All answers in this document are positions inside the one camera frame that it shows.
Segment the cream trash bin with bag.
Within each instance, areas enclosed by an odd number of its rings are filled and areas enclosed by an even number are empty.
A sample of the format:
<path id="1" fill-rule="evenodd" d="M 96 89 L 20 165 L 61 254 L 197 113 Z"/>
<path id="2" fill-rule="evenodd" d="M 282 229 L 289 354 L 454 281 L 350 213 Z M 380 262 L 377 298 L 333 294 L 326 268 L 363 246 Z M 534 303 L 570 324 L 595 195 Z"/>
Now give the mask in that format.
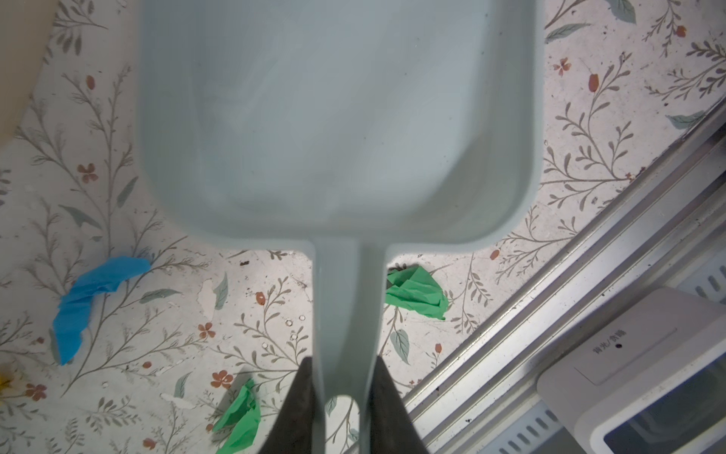
<path id="1" fill-rule="evenodd" d="M 55 0 L 1 2 L 1 145 L 19 126 L 43 65 Z"/>

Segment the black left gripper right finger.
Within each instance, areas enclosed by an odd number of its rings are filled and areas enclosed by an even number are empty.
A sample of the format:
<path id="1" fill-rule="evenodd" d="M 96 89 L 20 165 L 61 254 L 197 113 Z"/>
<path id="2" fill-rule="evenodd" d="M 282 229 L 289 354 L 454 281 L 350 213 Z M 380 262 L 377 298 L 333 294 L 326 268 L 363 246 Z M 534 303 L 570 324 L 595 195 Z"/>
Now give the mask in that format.
<path id="1" fill-rule="evenodd" d="M 373 454 L 428 454 L 382 357 L 377 357 L 370 398 Z"/>

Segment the pale blue plastic dustpan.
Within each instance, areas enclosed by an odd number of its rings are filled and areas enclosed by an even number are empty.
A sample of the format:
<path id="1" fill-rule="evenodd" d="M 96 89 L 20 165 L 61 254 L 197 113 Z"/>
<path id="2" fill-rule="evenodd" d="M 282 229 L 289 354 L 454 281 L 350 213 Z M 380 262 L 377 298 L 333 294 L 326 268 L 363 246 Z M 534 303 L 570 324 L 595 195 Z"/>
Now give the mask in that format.
<path id="1" fill-rule="evenodd" d="M 359 407 L 389 261 L 484 248 L 541 176 L 541 1 L 145 1 L 140 163 L 187 233 L 313 265 L 313 448 Z"/>

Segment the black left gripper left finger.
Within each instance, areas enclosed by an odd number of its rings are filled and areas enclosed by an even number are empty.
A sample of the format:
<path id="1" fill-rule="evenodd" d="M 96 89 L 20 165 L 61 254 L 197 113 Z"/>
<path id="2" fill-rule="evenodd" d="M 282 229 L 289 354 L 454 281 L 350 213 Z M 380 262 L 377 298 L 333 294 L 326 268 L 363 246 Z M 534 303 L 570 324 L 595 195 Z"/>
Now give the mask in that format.
<path id="1" fill-rule="evenodd" d="M 314 421 L 312 357 L 302 360 L 260 454 L 310 454 Z"/>

